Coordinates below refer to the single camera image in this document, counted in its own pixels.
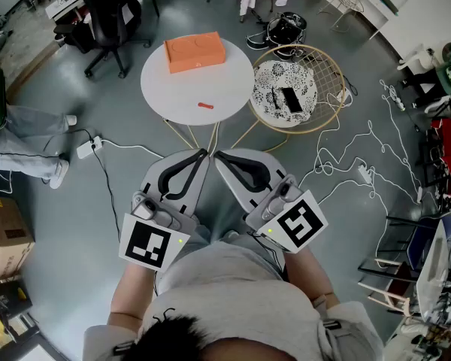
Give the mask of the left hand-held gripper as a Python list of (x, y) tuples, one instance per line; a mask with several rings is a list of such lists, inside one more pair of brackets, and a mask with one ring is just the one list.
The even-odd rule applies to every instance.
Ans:
[(198, 225), (191, 216), (209, 164), (209, 154), (201, 148), (171, 154), (150, 166), (142, 192), (132, 197), (132, 212), (124, 215), (120, 258), (156, 272), (168, 269)]

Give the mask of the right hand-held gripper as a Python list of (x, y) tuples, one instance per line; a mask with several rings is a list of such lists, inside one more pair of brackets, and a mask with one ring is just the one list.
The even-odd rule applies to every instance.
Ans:
[(328, 226), (311, 191), (300, 190), (294, 176), (285, 176), (284, 168), (269, 153), (243, 148), (219, 150), (213, 160), (249, 214), (246, 224), (282, 250), (298, 253)]

